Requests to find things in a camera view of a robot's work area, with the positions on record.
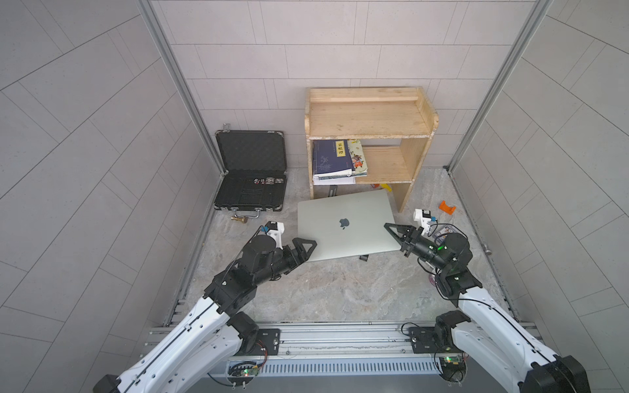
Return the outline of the silver laptop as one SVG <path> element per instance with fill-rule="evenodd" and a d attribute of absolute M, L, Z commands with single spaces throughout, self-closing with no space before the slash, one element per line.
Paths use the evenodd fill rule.
<path fill-rule="evenodd" d="M 384 227 L 394 222 L 385 190 L 301 201 L 297 222 L 298 237 L 317 243 L 310 262 L 400 249 Z"/>

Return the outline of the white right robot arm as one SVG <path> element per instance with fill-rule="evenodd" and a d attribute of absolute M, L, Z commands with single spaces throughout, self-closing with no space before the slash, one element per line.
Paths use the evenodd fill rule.
<path fill-rule="evenodd" d="M 473 276 L 465 235 L 444 234 L 435 243 L 412 225 L 384 227 L 404 255 L 432 267 L 437 292 L 455 307 L 436 319 L 437 352 L 470 355 L 508 392 L 590 391 L 586 370 L 574 357 L 558 355 L 530 334 Z"/>

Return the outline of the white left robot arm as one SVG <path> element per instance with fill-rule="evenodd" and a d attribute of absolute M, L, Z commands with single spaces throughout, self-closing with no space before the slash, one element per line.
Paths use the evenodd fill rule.
<path fill-rule="evenodd" d="M 284 246 L 277 236 L 257 234 L 153 350 L 128 370 L 108 374 L 95 392 L 185 392 L 207 372 L 257 343 L 258 325 L 242 308 L 268 281 L 309 260 L 317 243 L 299 237 Z"/>

